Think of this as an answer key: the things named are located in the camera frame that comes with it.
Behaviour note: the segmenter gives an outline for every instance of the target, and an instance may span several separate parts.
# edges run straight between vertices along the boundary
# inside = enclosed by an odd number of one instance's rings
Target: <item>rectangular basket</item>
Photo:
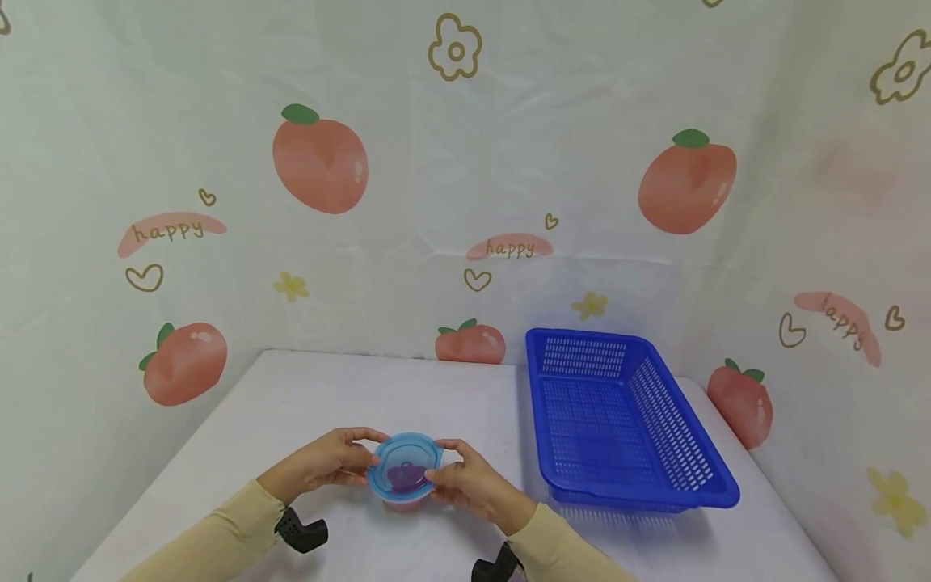
[[[740,490],[650,342],[527,332],[540,470],[553,499],[627,511],[731,508]]]

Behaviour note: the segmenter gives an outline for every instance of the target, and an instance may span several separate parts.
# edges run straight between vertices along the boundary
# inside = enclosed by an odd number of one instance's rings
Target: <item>container lid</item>
[[[391,503],[410,503],[433,491],[424,473],[438,469],[443,451],[427,435],[402,432],[375,450],[381,463],[369,468],[369,486]]]

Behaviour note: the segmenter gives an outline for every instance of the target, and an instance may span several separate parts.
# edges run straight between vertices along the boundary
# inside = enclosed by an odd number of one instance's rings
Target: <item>white table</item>
[[[579,513],[571,516],[576,529],[644,582],[836,581],[701,387],[678,381],[734,473],[740,503],[671,518]],[[336,426],[468,440],[545,499],[527,382],[515,366],[265,352],[73,580],[117,580],[248,479]],[[446,508],[385,513],[368,490],[326,488],[294,508],[304,522],[326,519],[329,543],[306,555],[278,543],[240,580],[467,581],[475,560],[493,561],[503,541],[490,525]]]

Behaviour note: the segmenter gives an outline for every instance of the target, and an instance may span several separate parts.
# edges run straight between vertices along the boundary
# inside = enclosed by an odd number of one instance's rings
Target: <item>printed fabric backdrop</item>
[[[267,348],[535,326],[650,339],[844,582],[931,579],[929,71],[918,0],[2,0],[0,579]]]

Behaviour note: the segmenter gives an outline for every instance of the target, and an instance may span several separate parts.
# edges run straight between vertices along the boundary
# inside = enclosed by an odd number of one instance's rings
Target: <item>beige sleeve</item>
[[[122,578],[122,582],[230,580],[275,544],[285,507],[255,480]]]
[[[528,582],[637,582],[543,504],[536,507],[530,523],[507,541]]]

